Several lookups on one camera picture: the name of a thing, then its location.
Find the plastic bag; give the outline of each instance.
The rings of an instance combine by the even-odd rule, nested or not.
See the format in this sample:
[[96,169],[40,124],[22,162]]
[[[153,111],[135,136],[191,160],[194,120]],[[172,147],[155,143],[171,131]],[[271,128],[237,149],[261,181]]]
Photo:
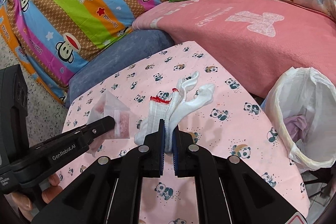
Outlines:
[[[300,172],[335,163],[336,90],[326,76],[314,68],[292,67],[278,79],[263,105]],[[307,120],[307,135],[298,145],[284,124],[284,118],[296,115],[304,115]]]
[[104,140],[110,139],[129,139],[130,135],[134,136],[137,132],[136,120],[137,117],[131,110],[118,100],[111,92],[106,91],[99,101],[90,111],[87,124],[97,121],[106,116],[111,116],[115,120],[114,129],[95,138],[90,144],[88,153],[93,156]]

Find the metal screw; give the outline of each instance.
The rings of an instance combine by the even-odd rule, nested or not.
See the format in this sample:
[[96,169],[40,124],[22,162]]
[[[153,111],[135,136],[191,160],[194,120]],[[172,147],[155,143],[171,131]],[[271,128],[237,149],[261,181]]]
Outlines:
[[231,156],[231,157],[229,158],[229,161],[230,161],[231,163],[233,163],[233,164],[237,164],[237,163],[240,162],[240,159],[239,159],[237,156]]
[[98,159],[98,163],[101,165],[107,164],[109,162],[109,158],[108,157],[100,157]]
[[147,145],[139,146],[140,152],[147,152],[149,150],[149,147]]
[[191,145],[189,145],[188,148],[189,148],[189,150],[192,151],[192,152],[196,152],[196,151],[199,150],[199,146],[196,145],[196,144],[191,144]]

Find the purple cloth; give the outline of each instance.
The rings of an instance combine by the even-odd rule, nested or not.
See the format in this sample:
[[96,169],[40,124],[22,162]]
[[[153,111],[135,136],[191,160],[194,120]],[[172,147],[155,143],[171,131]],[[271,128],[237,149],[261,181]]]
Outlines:
[[299,115],[288,117],[285,118],[283,122],[285,123],[287,131],[294,142],[297,142],[299,139],[304,140],[307,135],[307,121],[305,116]]

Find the red star print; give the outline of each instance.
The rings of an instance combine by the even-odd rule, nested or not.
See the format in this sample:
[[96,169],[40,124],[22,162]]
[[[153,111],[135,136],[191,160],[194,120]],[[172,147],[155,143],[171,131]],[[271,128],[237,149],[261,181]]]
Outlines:
[[101,15],[104,15],[105,14],[105,8],[98,8],[98,11],[97,11],[97,14],[99,15],[99,16],[101,16]]

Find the blue cushion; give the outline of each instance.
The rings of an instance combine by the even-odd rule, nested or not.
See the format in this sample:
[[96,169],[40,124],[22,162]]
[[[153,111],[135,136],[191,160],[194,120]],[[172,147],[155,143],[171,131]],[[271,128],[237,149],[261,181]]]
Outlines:
[[118,71],[174,45],[160,30],[136,30],[112,44],[71,78],[66,107],[78,96]]

